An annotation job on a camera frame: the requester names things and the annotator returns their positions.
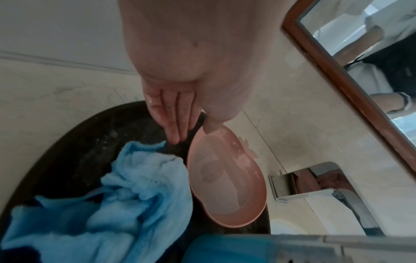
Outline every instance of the pink bowl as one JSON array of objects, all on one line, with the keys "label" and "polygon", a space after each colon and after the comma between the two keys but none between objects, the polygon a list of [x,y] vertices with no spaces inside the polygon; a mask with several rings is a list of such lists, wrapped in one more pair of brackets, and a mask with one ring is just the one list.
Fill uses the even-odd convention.
[{"label": "pink bowl", "polygon": [[243,227],[266,206],[263,174],[255,154],[226,126],[196,133],[188,154],[189,184],[206,214],[224,227]]}]

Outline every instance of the white shirt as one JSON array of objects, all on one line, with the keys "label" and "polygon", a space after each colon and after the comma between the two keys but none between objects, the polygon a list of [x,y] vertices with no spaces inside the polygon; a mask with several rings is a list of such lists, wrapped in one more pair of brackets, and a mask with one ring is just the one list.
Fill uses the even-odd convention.
[{"label": "white shirt", "polygon": [[[382,50],[416,32],[416,0],[397,0],[366,17],[365,26],[367,31],[373,26],[382,28],[384,38],[361,58]],[[384,73],[373,64],[356,63],[348,69],[348,74],[367,94],[393,93]]]}]

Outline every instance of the blue towel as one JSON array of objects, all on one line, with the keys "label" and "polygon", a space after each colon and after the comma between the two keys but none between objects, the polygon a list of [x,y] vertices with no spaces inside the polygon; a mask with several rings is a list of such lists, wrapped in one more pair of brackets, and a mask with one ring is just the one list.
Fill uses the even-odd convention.
[{"label": "blue towel", "polygon": [[[30,246],[43,263],[153,263],[185,231],[192,214],[183,160],[129,142],[81,198],[36,196],[43,207],[18,206],[2,249]],[[101,204],[87,201],[103,194]]]}]

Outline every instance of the tile grout line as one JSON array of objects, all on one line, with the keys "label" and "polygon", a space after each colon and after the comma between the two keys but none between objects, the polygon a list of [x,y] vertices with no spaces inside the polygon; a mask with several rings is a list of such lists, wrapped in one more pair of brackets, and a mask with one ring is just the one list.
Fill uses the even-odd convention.
[{"label": "tile grout line", "polygon": [[270,146],[267,144],[266,140],[263,138],[263,136],[261,135],[261,133],[259,132],[259,130],[257,129],[257,127],[254,125],[254,123],[251,121],[251,119],[248,117],[247,113],[245,112],[245,110],[243,110],[244,115],[246,115],[247,119],[250,121],[251,125],[256,129],[257,133],[260,135],[261,139],[264,141],[264,143],[267,145],[267,147],[269,148],[270,152],[273,154],[273,156],[276,158],[276,161],[280,164],[280,166],[283,169],[283,172],[286,174],[286,169],[283,167],[282,163],[279,161],[279,159],[277,158],[277,156],[274,154],[274,152],[272,151],[272,149],[270,148]]}]

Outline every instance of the fingernail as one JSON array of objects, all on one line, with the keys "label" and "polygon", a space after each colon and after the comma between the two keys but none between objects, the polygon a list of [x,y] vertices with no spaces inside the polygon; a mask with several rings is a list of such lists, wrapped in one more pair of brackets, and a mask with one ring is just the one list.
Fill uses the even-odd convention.
[{"label": "fingernail", "polygon": [[207,116],[202,127],[204,129],[205,134],[210,134],[218,130],[222,125],[223,122],[216,121]]}]

